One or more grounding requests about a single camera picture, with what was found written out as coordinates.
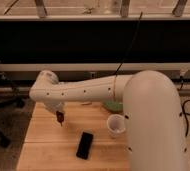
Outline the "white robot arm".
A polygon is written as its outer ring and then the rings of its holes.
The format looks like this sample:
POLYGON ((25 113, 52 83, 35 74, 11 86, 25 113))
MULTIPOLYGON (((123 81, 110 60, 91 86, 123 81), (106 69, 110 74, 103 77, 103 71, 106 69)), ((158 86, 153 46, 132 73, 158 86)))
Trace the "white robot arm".
POLYGON ((133 75, 62 83, 43 70, 30 89, 36 102, 117 101, 123 104, 131 171, 188 171, 181 100, 165 74, 145 70, 133 75))

